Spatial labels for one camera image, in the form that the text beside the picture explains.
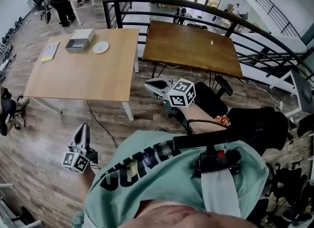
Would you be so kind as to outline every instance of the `book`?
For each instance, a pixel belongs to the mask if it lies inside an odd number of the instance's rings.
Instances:
[[[60,41],[51,43],[47,46],[43,57],[41,58],[41,62],[45,63],[47,61],[53,60],[55,53],[57,52]]]

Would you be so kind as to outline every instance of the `gray strap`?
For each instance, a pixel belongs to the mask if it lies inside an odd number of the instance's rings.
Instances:
[[[229,169],[202,173],[202,192],[206,211],[241,217],[235,182]]]

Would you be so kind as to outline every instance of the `metal railing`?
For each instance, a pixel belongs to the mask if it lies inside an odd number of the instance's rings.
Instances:
[[[110,17],[109,11],[108,11],[108,3],[114,3],[114,17],[116,18],[116,24],[112,24],[110,21],[112,21],[112,18]],[[211,22],[207,22],[198,18],[190,18],[190,17],[184,17],[185,20],[192,21],[199,24],[204,24],[207,26],[211,26],[213,28],[218,28],[225,31],[225,37],[230,37],[232,34],[236,34],[242,38],[245,38],[247,40],[250,40],[251,42],[254,42],[258,46],[262,46],[263,49],[259,52],[249,46],[243,45],[239,42],[234,41],[235,45],[241,46],[249,51],[254,52],[254,55],[246,55],[242,52],[237,52],[239,56],[239,61],[242,64],[251,66],[253,68],[259,69],[264,71],[269,77],[270,75],[275,75],[278,73],[278,70],[283,70],[286,67],[284,67],[286,64],[291,65],[291,69],[297,71],[301,75],[303,75],[307,80],[314,76],[314,72],[303,62],[302,58],[300,57],[300,54],[294,53],[290,48],[288,48],[285,44],[283,44],[281,41],[279,41],[277,38],[273,37],[266,31],[254,26],[253,24],[242,20],[240,17],[235,16],[231,13],[224,12],[222,10],[219,10],[217,8],[209,7],[203,4],[199,4],[196,2],[191,2],[187,0],[103,0],[103,6],[105,10],[105,18],[107,21],[108,28],[123,28],[123,26],[147,26],[149,28],[150,23],[143,23],[143,22],[123,22],[123,18],[125,15],[150,15],[150,16],[163,16],[163,17],[169,17],[169,18],[181,18],[182,16],[174,15],[174,14],[168,14],[168,13],[161,13],[161,12],[144,12],[144,11],[125,11],[121,10],[121,3],[125,2],[147,2],[147,3],[162,3],[162,4],[169,4],[169,5],[176,5],[181,7],[188,7],[196,10],[200,10],[206,13],[210,13],[212,15],[216,15],[218,17],[222,17],[225,19],[228,19],[231,22],[231,25],[229,28],[223,27],[221,25],[217,25]],[[249,30],[258,33],[262,35],[264,38],[270,40],[271,42],[275,43],[277,46],[283,49],[284,53],[278,53],[274,49],[270,48],[269,46],[245,35],[240,32],[238,32],[236,29],[237,25],[241,25],[242,27],[248,28]],[[147,36],[147,33],[140,33],[140,36]],[[138,41],[138,44],[146,44],[145,41]],[[277,66],[272,66],[267,62],[274,62],[277,64]],[[269,70],[265,70],[261,67],[257,67],[257,63],[262,63],[265,67],[268,67]]]
[[[275,22],[280,29],[280,33],[284,36],[301,38],[292,23],[286,18],[281,10],[271,0],[255,0]]]
[[[122,11],[127,11],[128,9],[132,9],[132,3],[128,1],[120,2],[119,5]],[[111,28],[111,25],[116,25],[117,23],[113,5],[109,7],[108,3],[103,2],[103,6],[104,6],[105,17],[107,16],[110,17],[110,20],[106,19],[107,27]]]

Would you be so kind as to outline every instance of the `chair armrest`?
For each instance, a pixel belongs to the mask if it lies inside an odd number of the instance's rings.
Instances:
[[[222,87],[224,88],[225,92],[231,96],[233,94],[233,89],[232,87],[229,85],[229,83],[223,78],[221,77],[220,75],[218,75],[216,78],[216,81],[217,83]]]

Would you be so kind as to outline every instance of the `person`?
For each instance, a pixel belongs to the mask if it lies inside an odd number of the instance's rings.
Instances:
[[[239,14],[239,16],[240,16],[243,20],[245,20],[245,21],[247,21],[247,20],[249,19],[249,13],[248,13],[248,12],[243,13],[243,14]]]
[[[236,6],[234,7],[232,13],[234,13],[235,15],[239,15],[240,14],[240,4],[236,4]]]
[[[215,121],[193,103],[180,110],[187,120]],[[190,126],[195,134],[225,129],[204,122],[192,122]],[[87,167],[78,175],[84,211],[75,215],[72,226],[256,228],[244,219],[260,198],[268,176],[261,156],[241,141],[215,145],[216,150],[236,149],[241,154],[241,170],[233,176],[241,218],[207,212],[201,179],[193,176],[195,161],[206,148],[173,150],[167,144],[175,136],[182,135],[136,131],[119,145],[111,162],[96,175]]]
[[[180,14],[182,17],[180,17],[178,20],[177,20],[177,24],[179,25],[183,25],[184,21],[185,21],[185,18],[184,17],[189,17],[191,18],[191,14],[187,13],[186,12],[186,8],[182,8],[181,9],[181,14]]]
[[[25,126],[25,121],[21,113],[17,113],[16,110],[22,110],[29,102],[29,99],[24,97],[20,101],[12,100],[11,94],[1,85],[0,91],[0,134],[6,136],[14,125],[17,128]],[[12,119],[6,123],[8,115],[12,116]]]
[[[215,16],[214,18],[213,18],[213,21],[215,21],[215,24],[216,25],[221,25],[221,20],[222,20],[222,17],[218,17],[218,16]]]
[[[73,9],[68,0],[51,0],[51,6],[57,10],[60,23],[64,28],[68,27],[75,20]]]
[[[241,19],[243,19],[244,21],[247,21],[249,19],[249,13],[243,13],[243,14],[239,14],[239,16],[241,17]],[[240,31],[241,25],[237,25],[237,30]]]

